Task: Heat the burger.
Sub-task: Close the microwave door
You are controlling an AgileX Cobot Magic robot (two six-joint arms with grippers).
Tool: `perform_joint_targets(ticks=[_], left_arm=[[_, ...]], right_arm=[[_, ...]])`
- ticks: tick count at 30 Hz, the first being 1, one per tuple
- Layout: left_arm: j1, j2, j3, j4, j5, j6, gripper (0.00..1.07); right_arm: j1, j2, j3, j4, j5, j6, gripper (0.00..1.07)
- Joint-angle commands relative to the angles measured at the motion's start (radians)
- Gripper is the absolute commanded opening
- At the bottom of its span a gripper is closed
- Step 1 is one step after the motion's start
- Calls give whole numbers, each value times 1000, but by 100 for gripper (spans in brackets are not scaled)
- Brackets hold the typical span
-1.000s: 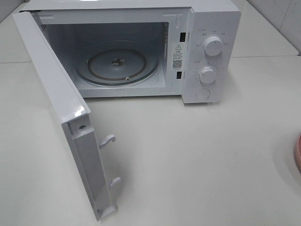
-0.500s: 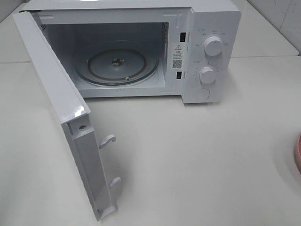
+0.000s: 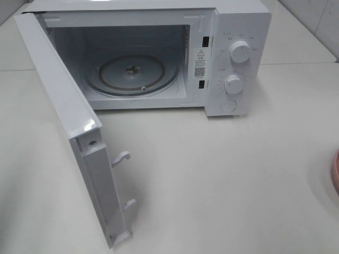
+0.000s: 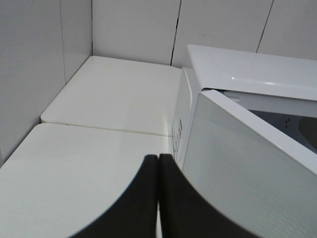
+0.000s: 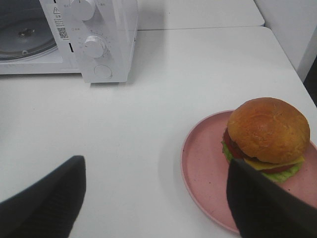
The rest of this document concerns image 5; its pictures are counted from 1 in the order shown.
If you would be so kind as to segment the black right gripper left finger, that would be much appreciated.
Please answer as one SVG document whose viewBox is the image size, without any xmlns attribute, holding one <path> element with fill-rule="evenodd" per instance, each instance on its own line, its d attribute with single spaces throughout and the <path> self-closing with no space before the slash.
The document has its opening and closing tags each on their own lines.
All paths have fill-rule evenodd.
<svg viewBox="0 0 317 238">
<path fill-rule="evenodd" d="M 0 204 L 2 238 L 67 238 L 86 193 L 83 156 L 73 156 L 51 173 Z"/>
</svg>

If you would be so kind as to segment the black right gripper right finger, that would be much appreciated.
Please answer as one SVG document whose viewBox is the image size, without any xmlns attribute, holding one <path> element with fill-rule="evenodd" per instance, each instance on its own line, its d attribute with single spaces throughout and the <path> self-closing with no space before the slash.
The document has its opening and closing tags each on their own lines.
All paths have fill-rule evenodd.
<svg viewBox="0 0 317 238">
<path fill-rule="evenodd" d="M 229 163 L 226 198 L 243 238 L 315 238 L 317 210 L 240 159 Z"/>
</svg>

